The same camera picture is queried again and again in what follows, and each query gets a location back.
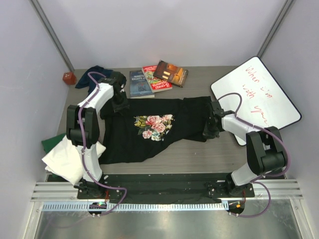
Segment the black t shirt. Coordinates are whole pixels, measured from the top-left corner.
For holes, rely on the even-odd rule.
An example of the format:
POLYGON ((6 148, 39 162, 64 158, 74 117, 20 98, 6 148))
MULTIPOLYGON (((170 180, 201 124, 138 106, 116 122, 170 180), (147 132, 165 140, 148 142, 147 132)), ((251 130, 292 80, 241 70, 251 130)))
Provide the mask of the black t shirt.
POLYGON ((143 162, 182 139, 205 142, 211 97, 184 99, 129 99, 129 108, 115 112, 105 103, 100 164, 143 162))

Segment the red cover book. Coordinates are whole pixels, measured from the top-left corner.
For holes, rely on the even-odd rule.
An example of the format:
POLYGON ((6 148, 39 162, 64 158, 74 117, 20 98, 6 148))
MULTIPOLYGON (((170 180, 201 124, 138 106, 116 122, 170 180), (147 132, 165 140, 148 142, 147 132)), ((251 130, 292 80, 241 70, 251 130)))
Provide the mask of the red cover book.
POLYGON ((142 72, 153 93, 167 91, 172 89, 172 84, 154 76, 157 65, 143 66, 142 72))

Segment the white dry-erase board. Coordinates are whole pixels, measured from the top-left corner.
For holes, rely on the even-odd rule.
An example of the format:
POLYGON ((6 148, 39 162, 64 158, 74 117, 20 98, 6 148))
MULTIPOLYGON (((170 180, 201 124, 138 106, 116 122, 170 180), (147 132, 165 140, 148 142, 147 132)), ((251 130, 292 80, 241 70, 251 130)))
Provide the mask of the white dry-erase board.
POLYGON ((301 120, 302 115, 282 87, 257 56, 212 83, 211 90, 225 111, 235 111, 241 119, 260 127, 283 129, 301 120))

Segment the dark cover paperback book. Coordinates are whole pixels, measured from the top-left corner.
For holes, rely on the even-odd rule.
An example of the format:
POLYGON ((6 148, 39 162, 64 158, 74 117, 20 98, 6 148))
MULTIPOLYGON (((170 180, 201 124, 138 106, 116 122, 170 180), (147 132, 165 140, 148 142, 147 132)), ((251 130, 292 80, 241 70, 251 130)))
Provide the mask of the dark cover paperback book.
POLYGON ((188 76, 188 70, 160 60, 153 76, 182 88, 188 76))

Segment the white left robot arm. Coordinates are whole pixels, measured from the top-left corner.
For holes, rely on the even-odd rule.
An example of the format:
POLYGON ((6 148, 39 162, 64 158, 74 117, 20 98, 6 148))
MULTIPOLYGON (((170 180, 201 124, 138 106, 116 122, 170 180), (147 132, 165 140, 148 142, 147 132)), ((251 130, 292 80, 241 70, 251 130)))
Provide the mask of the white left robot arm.
POLYGON ((97 153, 100 136, 98 113, 106 103, 111 104, 115 113, 128 109, 129 103, 124 91, 126 77, 122 73, 115 71, 106 77, 98 72, 89 72, 88 76, 95 88, 82 102, 67 108, 66 136, 81 159, 83 174, 80 185, 76 187, 79 195, 100 199, 109 187, 100 182, 103 172, 97 153))

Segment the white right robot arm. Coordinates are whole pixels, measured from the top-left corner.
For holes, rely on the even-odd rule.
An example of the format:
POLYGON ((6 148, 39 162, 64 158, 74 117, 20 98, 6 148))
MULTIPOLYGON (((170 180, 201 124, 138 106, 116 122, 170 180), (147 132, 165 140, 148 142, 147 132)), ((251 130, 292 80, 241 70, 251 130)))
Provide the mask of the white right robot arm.
POLYGON ((218 138, 221 132, 228 131, 246 143, 246 164, 228 173, 225 179, 229 196, 239 196, 253 180, 288 166, 287 150, 276 127, 261 128, 244 122, 235 112, 224 111, 218 101, 210 102, 208 108, 204 138, 218 138))

